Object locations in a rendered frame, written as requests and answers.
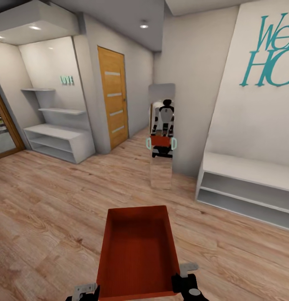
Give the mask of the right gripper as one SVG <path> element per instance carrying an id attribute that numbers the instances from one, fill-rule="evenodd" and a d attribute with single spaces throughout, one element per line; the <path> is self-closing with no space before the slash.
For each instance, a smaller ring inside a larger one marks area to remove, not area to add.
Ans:
<path id="1" fill-rule="evenodd" d="M 171 277 L 171 279 L 172 279 L 172 289 L 174 293 L 181 292 L 182 294 L 183 286 L 186 283 L 191 283 L 196 287 L 198 287 L 195 274 L 188 274 L 187 278 L 182 278 L 180 275 L 174 275 Z"/>

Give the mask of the storage box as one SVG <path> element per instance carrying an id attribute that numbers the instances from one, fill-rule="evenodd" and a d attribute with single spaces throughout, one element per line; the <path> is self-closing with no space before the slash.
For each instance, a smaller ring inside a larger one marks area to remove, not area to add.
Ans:
<path id="1" fill-rule="evenodd" d="M 166 205 L 108 209 L 98 301 L 176 296 L 171 277 L 180 273 Z"/>

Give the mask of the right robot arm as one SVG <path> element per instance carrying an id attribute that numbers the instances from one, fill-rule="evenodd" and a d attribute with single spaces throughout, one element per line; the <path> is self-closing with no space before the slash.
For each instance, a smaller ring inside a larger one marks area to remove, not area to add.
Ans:
<path id="1" fill-rule="evenodd" d="M 195 274 L 188 274 L 188 271 L 198 270 L 197 263 L 179 264 L 180 275 L 174 275 L 172 279 L 172 289 L 174 293 L 183 295 L 185 301 L 209 301 L 203 297 L 202 292 L 198 289 Z"/>

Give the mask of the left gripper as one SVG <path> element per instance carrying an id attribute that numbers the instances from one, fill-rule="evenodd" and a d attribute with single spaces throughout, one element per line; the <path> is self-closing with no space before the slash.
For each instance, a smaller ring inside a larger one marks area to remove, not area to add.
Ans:
<path id="1" fill-rule="evenodd" d="M 84 293 L 83 297 L 79 301 L 98 301 L 100 285 L 96 288 L 93 293 Z M 66 301 L 72 301 L 72 296 L 68 296 Z"/>

